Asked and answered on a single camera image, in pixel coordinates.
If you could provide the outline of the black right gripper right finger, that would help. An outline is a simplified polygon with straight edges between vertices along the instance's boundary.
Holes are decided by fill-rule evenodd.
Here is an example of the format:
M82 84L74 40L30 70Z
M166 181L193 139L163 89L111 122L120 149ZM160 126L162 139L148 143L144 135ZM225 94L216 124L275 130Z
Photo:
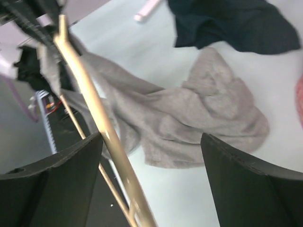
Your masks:
M222 227L301 227L303 174L203 133L201 149Z

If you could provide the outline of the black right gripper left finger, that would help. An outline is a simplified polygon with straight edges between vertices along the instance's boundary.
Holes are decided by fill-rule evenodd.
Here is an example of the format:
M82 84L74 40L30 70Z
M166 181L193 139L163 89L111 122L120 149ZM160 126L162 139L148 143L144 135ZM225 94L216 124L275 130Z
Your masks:
M93 141L99 133L84 140ZM57 193L51 190L59 184L55 170L67 159L71 152L53 155L30 165L14 169L0 176L0 225L2 227L45 227L51 219Z

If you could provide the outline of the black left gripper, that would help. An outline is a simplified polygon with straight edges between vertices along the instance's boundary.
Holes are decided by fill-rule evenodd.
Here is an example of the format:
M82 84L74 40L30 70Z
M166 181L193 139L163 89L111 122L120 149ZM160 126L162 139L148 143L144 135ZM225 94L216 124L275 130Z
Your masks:
M13 21L37 42L0 45L0 74L28 83L34 90L74 90L73 74L54 43L64 5L56 0L2 0L0 20Z

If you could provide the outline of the cream plastic hanger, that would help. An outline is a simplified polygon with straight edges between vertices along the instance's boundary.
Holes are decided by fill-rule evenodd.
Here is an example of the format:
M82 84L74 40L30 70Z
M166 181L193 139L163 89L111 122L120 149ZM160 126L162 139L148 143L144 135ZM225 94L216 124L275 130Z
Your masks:
M61 14L59 16L59 33L54 35L53 41L77 80L89 111L105 141L112 161L127 192L130 200L129 206L126 206L122 201L102 165L99 166L99 171L118 202L129 225L132 227L154 227L156 226L156 222L141 185L106 113L106 109L99 98L90 75L69 41L68 31L66 16Z

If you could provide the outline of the grey tank top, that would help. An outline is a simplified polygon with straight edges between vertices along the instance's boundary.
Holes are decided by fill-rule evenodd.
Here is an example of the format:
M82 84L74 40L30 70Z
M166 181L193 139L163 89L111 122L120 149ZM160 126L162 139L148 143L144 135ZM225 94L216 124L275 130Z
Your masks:
M140 79L85 49L80 60L104 92L102 102L125 152L141 145L150 166L202 166L203 133L245 152L257 150L269 134L252 93L214 48L202 49L187 80L171 88Z

